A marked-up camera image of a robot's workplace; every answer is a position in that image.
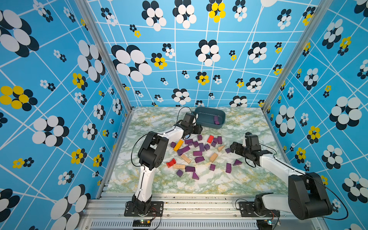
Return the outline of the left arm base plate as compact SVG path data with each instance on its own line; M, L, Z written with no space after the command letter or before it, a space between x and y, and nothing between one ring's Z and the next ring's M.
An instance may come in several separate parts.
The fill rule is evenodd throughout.
M128 201L125 205L125 217L161 217L163 215L164 202L151 201L148 204L134 204Z

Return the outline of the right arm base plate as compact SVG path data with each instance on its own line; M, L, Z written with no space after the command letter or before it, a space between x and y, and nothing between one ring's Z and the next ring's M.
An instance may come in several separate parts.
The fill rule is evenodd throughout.
M278 218L280 217L280 211L270 210L264 208L262 205L255 204L254 202L237 202L237 208L242 217L260 217L260 218Z

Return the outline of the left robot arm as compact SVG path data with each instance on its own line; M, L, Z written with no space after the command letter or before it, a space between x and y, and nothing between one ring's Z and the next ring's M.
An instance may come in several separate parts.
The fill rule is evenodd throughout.
M168 144L191 134L201 134L203 127L197 123L187 125L184 121L161 133L150 131L138 152L140 178L132 197L137 212L146 215L151 207L152 185L155 172L162 164Z

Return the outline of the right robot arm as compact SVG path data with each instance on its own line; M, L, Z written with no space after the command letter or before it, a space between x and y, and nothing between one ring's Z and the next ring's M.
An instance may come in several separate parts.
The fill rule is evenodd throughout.
M320 176L314 172L299 172L272 155L260 146L243 146L234 142L231 152L251 160L256 166L262 167L287 185L287 195L274 193L258 194L255 197L255 212L262 216L269 210L292 213L300 220L322 217L332 214L326 188Z

